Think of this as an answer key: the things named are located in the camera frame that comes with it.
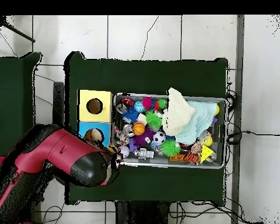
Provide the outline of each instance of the green table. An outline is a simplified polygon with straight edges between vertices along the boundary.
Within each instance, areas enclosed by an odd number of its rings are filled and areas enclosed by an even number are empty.
[[[224,58],[215,61],[119,61],[84,59],[72,52],[65,61],[65,125],[76,128],[78,89],[166,94],[173,87],[184,96],[226,98]],[[214,200],[223,205],[224,168],[183,169],[157,167],[120,168],[109,186],[69,186],[69,200],[75,201],[191,201]]]
[[[0,156],[33,126],[33,69],[40,53],[21,58],[0,57]]]

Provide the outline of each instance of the red robot arm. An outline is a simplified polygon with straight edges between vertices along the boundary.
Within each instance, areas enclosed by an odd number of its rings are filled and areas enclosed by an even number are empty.
[[[0,224],[19,223],[46,160],[91,187],[106,179],[111,154],[56,125],[35,125],[0,165]]]

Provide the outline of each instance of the orange basketball toy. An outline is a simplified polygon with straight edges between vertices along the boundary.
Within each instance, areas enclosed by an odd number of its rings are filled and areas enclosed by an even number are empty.
[[[133,132],[136,136],[140,136],[144,133],[145,126],[141,122],[136,122],[133,126]]]

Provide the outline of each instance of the white cloth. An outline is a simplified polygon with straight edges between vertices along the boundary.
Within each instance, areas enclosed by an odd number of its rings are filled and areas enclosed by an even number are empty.
[[[176,89],[171,87],[168,92],[168,108],[163,114],[162,124],[166,135],[175,136],[191,120],[195,108],[191,107]]]

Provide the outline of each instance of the metal tray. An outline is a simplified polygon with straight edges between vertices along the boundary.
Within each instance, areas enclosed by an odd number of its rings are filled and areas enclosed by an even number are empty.
[[[144,97],[149,96],[152,98],[163,98],[167,99],[167,95],[155,95],[155,94],[135,94],[135,93],[117,93],[113,96],[113,109],[115,106],[120,103],[124,98],[130,98],[133,101],[142,100]],[[207,162],[204,161],[199,165],[187,162],[173,162],[170,161],[170,158],[163,155],[160,156],[155,152],[155,157],[153,159],[147,158],[146,160],[138,159],[130,153],[129,156],[123,159],[122,163],[129,166],[150,166],[150,167],[186,167],[186,168],[195,168],[195,169],[220,169],[225,164],[225,154],[226,154],[226,137],[227,137],[227,120],[228,120],[228,101],[222,98],[211,98],[211,97],[184,97],[185,100],[195,100],[199,102],[215,102],[220,108],[220,112],[216,116],[218,121],[213,127],[213,134],[215,140],[212,145],[209,147],[217,154],[216,161]],[[117,138],[114,135],[114,127],[117,126],[119,129],[122,129],[126,124],[122,118],[121,114],[113,110],[113,122],[111,130],[111,143],[116,144]]]

